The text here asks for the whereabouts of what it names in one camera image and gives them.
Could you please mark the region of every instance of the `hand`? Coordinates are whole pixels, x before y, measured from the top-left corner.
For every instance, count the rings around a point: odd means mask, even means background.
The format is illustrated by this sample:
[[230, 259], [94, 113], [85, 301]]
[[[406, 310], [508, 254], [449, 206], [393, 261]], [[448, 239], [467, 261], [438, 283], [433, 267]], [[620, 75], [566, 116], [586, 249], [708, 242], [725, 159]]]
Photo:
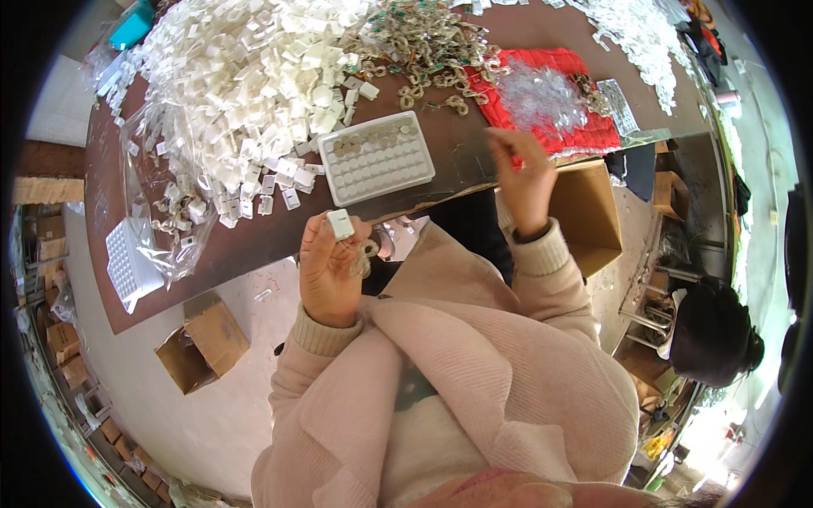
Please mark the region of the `hand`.
[[350, 264], [372, 227], [351, 217], [355, 234], [337, 242], [327, 214], [315, 215], [305, 225], [299, 248], [299, 295], [305, 311], [317, 323], [349, 328], [361, 302], [361, 278], [350, 276]]
[[[532, 237], [548, 224], [550, 195], [556, 183], [556, 166], [530, 132], [487, 128], [489, 148], [497, 164], [497, 183], [516, 230]], [[519, 156], [525, 166], [515, 171], [511, 157]]]

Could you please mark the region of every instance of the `white container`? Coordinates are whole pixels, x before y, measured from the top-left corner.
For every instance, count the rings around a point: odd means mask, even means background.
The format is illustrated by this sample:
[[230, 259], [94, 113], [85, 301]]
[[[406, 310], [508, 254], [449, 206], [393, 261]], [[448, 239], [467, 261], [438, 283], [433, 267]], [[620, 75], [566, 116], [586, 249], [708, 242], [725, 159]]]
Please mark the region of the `white container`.
[[425, 184], [435, 176], [414, 111], [331, 132], [318, 145], [333, 202], [340, 207]]
[[138, 298], [163, 286], [161, 271], [138, 250], [135, 231], [149, 227], [146, 219], [128, 217], [105, 238], [107, 274], [128, 314], [136, 310]]

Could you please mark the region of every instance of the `sleeve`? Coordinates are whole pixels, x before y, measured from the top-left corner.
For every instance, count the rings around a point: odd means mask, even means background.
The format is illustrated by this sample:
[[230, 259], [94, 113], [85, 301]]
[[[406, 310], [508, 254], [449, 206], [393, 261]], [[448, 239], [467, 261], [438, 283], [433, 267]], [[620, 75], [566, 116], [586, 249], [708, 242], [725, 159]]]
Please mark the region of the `sleeve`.
[[350, 328], [324, 326], [311, 319], [299, 304], [297, 319], [285, 341], [276, 372], [271, 376], [272, 393], [268, 402], [274, 414], [284, 414], [283, 409], [305, 393], [336, 356], [361, 334], [363, 326], [359, 317]]
[[598, 321], [556, 219], [541, 237], [515, 243], [513, 289], [523, 315], [598, 344]]

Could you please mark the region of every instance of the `red quilted pad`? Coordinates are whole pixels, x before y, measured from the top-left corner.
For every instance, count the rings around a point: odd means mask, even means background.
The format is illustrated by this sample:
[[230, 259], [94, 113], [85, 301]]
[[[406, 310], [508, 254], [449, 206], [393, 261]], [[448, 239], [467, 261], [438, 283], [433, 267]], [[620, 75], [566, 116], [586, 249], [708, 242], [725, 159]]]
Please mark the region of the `red quilted pad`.
[[[570, 50], [502, 50], [500, 62], [507, 65], [508, 57], [519, 59], [530, 67], [551, 67], [565, 75], [588, 74], [587, 67], [576, 53]], [[511, 116], [502, 107], [502, 100], [497, 89], [488, 81], [480, 78], [479, 74], [470, 67], [469, 83], [472, 90], [483, 92], [489, 98], [489, 103], [480, 106], [483, 115], [493, 127], [516, 130], [511, 122]], [[621, 141], [618, 131], [615, 130], [612, 118], [603, 118], [596, 113], [587, 114], [587, 124], [573, 131], [573, 134], [562, 132], [562, 139], [548, 137], [540, 128], [532, 129], [533, 135], [542, 143], [549, 157], [555, 155], [569, 156], [575, 154], [604, 155], [620, 150]]]

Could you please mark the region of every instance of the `pink sweater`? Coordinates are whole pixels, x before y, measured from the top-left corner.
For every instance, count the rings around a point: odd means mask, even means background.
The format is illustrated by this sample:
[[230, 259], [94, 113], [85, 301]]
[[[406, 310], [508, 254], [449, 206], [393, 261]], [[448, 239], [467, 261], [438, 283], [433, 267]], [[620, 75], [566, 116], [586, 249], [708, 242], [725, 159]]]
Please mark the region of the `pink sweater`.
[[399, 349], [490, 466], [620, 483], [637, 442], [637, 396], [598, 347], [558, 223], [513, 254], [511, 291], [430, 223], [389, 298], [365, 300], [352, 328], [300, 309], [272, 377], [273, 444], [254, 465], [254, 506], [376, 506]]

